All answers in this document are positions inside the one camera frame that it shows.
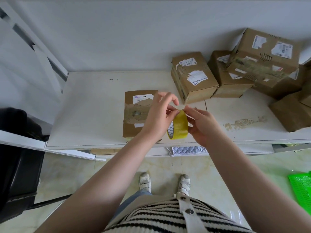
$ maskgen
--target tiled floor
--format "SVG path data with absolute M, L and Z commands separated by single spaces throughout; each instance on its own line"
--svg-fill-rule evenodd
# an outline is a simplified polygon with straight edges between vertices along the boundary
M 311 151 L 308 150 L 249 158 L 292 198 L 287 175 L 311 170 Z M 105 163 L 46 153 L 36 202 L 73 193 Z M 125 198 L 138 190 L 141 172 L 150 174 L 153 194 L 166 195 L 176 192 L 180 174 L 188 174 L 191 178 L 190 196 L 215 206 L 233 220 L 248 226 L 209 156 L 145 158 Z M 59 204 L 25 211 L 0 224 L 0 232 L 32 233 Z

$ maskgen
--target green plastic basket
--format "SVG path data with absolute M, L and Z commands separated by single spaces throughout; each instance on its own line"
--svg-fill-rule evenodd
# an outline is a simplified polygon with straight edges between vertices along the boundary
M 311 215 L 311 176 L 309 173 L 288 176 L 299 205 Z

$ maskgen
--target white desk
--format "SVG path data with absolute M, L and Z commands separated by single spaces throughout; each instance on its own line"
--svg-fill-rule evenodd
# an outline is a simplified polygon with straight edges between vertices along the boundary
M 104 149 L 124 146 L 124 93 L 131 90 L 170 91 L 179 98 L 169 72 L 70 73 L 47 148 Z M 241 98 L 212 98 L 191 106 L 205 110 L 207 105 L 234 142 L 257 144 L 256 150 L 259 144 L 311 142 L 311 128 L 293 133 L 283 128 L 268 108 L 273 101 L 250 89 Z M 191 135 L 181 140 L 169 140 L 165 134 L 154 147 L 178 145 L 195 146 L 197 143 Z

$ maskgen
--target striped sweater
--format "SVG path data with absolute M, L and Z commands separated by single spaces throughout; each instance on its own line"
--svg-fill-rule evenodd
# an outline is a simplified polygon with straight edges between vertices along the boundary
M 207 232 L 253 232 L 200 200 L 191 198 L 190 203 Z M 179 201 L 171 199 L 138 207 L 104 232 L 187 232 L 187 228 Z

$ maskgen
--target blue jeans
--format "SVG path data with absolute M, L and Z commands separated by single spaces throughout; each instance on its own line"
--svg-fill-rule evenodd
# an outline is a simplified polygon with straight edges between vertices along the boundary
M 124 200 L 124 202 L 122 204 L 120 204 L 120 206 L 118 207 L 117 211 L 115 212 L 115 215 L 112 217 L 112 219 L 110 221 L 112 221 L 116 216 L 118 216 L 120 214 L 120 212 L 122 212 L 137 197 L 139 197 L 141 195 L 145 195 L 145 194 L 146 195 L 152 195 L 150 192 L 147 192 L 145 190 L 139 190 L 135 194 L 133 194 L 132 196 L 130 196 L 126 200 Z

